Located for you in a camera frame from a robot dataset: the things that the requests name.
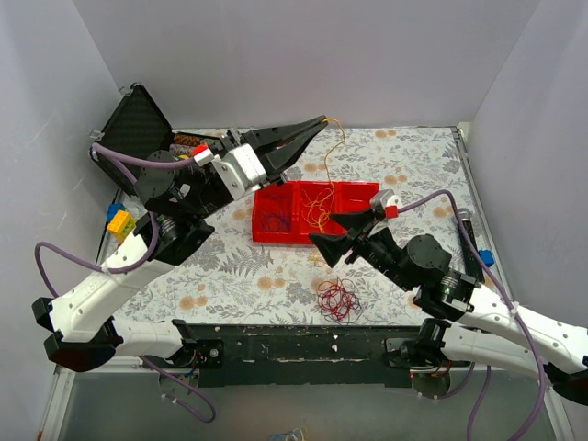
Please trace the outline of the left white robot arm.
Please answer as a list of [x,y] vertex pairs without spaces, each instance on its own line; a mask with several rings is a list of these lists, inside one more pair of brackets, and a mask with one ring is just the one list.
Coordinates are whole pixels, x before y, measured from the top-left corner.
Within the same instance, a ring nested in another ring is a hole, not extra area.
[[49,332],[44,348],[53,363],[87,372],[117,356],[157,357],[183,368],[201,365],[213,343],[199,340],[181,320],[119,320],[116,311],[156,278],[181,266],[214,233],[208,218],[255,191],[285,182],[285,172],[312,139],[326,128],[326,117],[287,126],[202,139],[186,155],[158,150],[144,159],[101,145],[130,178],[145,215],[116,251],[63,294],[35,300],[33,314]]

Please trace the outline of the red three-compartment tray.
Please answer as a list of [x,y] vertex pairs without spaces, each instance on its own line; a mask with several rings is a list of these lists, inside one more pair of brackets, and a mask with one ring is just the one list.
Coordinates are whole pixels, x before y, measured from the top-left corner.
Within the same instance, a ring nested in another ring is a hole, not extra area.
[[253,241],[309,244],[311,232],[343,232],[330,215],[368,209],[378,192],[379,184],[361,181],[298,180],[265,187],[254,195]]

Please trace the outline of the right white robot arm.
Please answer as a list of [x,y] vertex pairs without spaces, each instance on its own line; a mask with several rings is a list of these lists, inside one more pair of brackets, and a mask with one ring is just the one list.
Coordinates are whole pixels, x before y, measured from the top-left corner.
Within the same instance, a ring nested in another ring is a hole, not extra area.
[[343,234],[312,232],[309,237],[328,266],[362,258],[405,291],[428,314],[412,341],[389,359],[406,368],[467,361],[537,378],[546,374],[562,397],[587,403],[587,330],[558,322],[505,300],[474,277],[450,266],[451,255],[430,234],[404,246],[368,209],[337,213]]

